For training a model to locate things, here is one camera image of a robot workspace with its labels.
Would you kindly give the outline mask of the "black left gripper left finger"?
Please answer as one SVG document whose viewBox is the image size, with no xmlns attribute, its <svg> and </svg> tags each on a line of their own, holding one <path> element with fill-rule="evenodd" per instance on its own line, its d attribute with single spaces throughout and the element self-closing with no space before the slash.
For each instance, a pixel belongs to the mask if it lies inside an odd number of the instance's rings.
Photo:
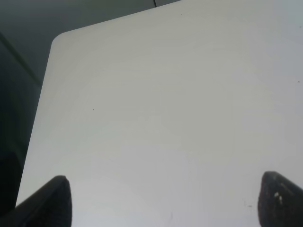
<svg viewBox="0 0 303 227">
<path fill-rule="evenodd" d="M 2 227 L 70 227 L 71 187 L 66 176 L 58 175 L 0 218 Z"/>
</svg>

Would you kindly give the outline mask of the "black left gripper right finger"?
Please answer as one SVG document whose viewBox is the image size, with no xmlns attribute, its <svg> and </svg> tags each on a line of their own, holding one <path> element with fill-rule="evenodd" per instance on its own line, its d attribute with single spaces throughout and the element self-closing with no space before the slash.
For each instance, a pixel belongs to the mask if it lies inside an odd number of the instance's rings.
<svg viewBox="0 0 303 227">
<path fill-rule="evenodd" d="M 275 171 L 266 171 L 258 197 L 262 227 L 302 227 L 303 189 Z"/>
</svg>

